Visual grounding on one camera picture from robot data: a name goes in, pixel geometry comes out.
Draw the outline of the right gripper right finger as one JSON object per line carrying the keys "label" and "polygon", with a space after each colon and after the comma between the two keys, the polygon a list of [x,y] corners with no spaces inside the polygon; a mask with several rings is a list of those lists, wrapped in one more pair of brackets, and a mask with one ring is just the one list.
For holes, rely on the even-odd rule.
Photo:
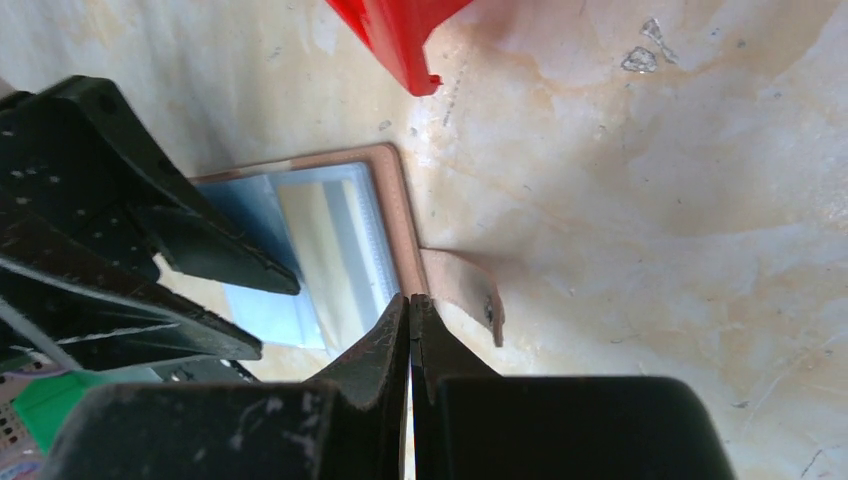
{"label": "right gripper right finger", "polygon": [[504,376],[411,299],[420,479],[730,479],[701,400],[657,376]]}

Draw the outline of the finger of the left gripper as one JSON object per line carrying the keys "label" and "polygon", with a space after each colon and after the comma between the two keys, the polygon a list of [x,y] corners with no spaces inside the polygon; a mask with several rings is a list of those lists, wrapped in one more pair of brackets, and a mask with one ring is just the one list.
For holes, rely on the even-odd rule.
{"label": "finger of the left gripper", "polygon": [[75,370],[257,360],[256,337],[25,211],[1,214],[1,357]]}
{"label": "finger of the left gripper", "polygon": [[1,98],[1,189],[112,265],[163,266],[286,295],[294,272],[181,173],[111,80],[70,76]]}

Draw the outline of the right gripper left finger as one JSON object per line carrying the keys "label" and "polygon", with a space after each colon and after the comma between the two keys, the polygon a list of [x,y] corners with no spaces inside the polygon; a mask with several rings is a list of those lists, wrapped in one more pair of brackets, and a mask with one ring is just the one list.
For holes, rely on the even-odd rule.
{"label": "right gripper left finger", "polygon": [[90,390],[44,479],[400,479],[409,319],[375,326],[297,383],[118,383]]}

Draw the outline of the pink leather card holder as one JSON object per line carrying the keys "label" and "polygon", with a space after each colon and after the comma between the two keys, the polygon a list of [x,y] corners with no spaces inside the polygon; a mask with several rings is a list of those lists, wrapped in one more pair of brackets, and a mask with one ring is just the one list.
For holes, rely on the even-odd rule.
{"label": "pink leather card holder", "polygon": [[503,347],[505,309],[494,276],[463,254],[425,248],[420,244],[403,162],[393,144],[379,143],[260,162],[200,174],[190,181],[206,184],[269,172],[302,171],[357,162],[366,164],[374,181],[401,291],[404,294],[428,294],[437,301],[460,308],[491,332],[497,348]]}

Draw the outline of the red plastic bin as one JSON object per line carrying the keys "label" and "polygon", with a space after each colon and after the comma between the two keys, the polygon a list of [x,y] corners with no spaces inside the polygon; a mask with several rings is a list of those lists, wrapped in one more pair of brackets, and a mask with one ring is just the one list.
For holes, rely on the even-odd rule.
{"label": "red plastic bin", "polygon": [[327,0],[376,60],[415,97],[434,94],[442,78],[428,69],[425,44],[470,0]]}

